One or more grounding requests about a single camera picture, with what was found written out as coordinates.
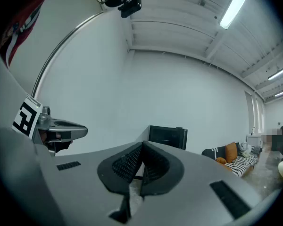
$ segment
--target qr code tag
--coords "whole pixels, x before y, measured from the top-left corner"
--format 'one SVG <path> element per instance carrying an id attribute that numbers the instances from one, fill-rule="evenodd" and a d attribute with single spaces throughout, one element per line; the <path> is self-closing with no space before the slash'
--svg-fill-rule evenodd
<path id="1" fill-rule="evenodd" d="M 14 119 L 12 129 L 32 139 L 33 131 L 42 109 L 42 104 L 27 95 Z"/>

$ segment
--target white wall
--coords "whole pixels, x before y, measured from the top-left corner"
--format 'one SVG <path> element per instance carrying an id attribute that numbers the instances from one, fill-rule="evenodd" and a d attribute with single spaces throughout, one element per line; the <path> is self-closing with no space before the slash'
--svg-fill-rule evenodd
<path id="1" fill-rule="evenodd" d="M 54 118 L 88 128 L 58 155 L 85 153 L 116 146 L 115 117 L 120 77 L 127 57 L 118 10 L 103 13 L 63 49 L 42 83 L 38 100 Z"/>
<path id="2" fill-rule="evenodd" d="M 271 129 L 283 126 L 283 99 L 265 105 L 267 133 L 271 134 Z"/>
<path id="3" fill-rule="evenodd" d="M 245 140 L 244 91 L 239 80 L 198 60 L 136 51 L 123 78 L 117 144 L 147 139 L 149 125 L 188 129 L 186 150 L 195 153 Z"/>
<path id="4" fill-rule="evenodd" d="M 54 48 L 78 24 L 100 12 L 96 0 L 45 0 L 33 31 L 17 49 L 10 71 L 29 94 Z"/>

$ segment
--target gray floor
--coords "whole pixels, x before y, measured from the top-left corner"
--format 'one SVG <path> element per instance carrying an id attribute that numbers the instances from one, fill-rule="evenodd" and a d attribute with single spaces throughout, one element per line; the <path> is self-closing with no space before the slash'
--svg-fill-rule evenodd
<path id="1" fill-rule="evenodd" d="M 283 156 L 278 151 L 271 151 L 271 146 L 264 144 L 254 170 L 243 177 L 262 196 L 262 199 L 283 187 L 283 178 L 278 172 L 281 158 Z"/>

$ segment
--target black and white striped fabric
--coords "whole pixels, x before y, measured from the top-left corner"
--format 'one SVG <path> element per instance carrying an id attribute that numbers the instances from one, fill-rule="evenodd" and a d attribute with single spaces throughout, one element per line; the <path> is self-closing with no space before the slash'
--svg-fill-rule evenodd
<path id="1" fill-rule="evenodd" d="M 249 167 L 255 165 L 257 162 L 258 156 L 252 154 L 248 158 L 237 156 L 231 163 L 226 163 L 225 165 L 232 169 L 233 174 L 241 177 Z"/>

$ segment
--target orange pillow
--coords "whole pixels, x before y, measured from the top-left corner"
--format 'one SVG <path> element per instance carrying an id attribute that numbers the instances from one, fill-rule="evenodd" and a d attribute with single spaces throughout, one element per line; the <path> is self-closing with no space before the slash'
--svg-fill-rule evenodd
<path id="1" fill-rule="evenodd" d="M 228 169 L 229 171 L 233 171 L 231 168 L 229 168 L 229 167 L 227 167 L 227 166 L 225 166 L 225 165 L 223 165 L 222 164 L 222 166 L 224 166 L 226 169 Z"/>
<path id="2" fill-rule="evenodd" d="M 219 162 L 219 163 L 221 163 L 223 165 L 227 163 L 226 160 L 224 158 L 222 158 L 222 157 L 217 157 L 215 161 L 217 161 L 217 162 Z"/>
<path id="3" fill-rule="evenodd" d="M 228 163 L 236 159 L 237 154 L 236 143 L 232 142 L 231 144 L 225 146 L 225 159 Z"/>

